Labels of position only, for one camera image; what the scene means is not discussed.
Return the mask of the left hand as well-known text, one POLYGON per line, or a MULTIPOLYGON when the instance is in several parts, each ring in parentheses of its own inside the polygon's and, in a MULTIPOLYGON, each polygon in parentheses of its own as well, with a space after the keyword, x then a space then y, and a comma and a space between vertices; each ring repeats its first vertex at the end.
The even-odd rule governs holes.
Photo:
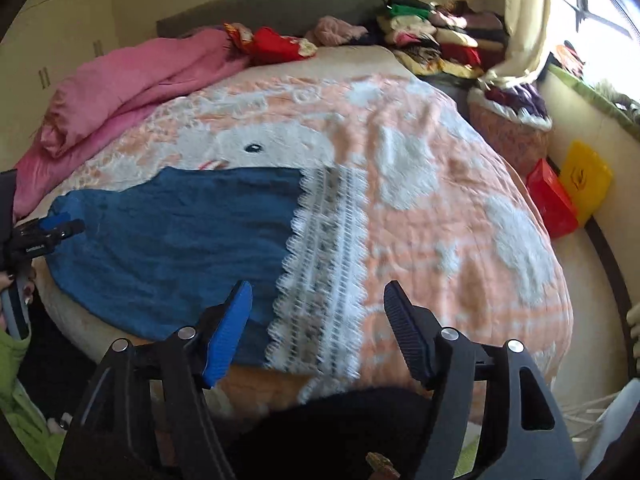
POLYGON ((30 334, 29 306, 35 290, 34 269, 24 264, 15 275, 1 273, 1 319, 6 332, 16 340, 30 334))

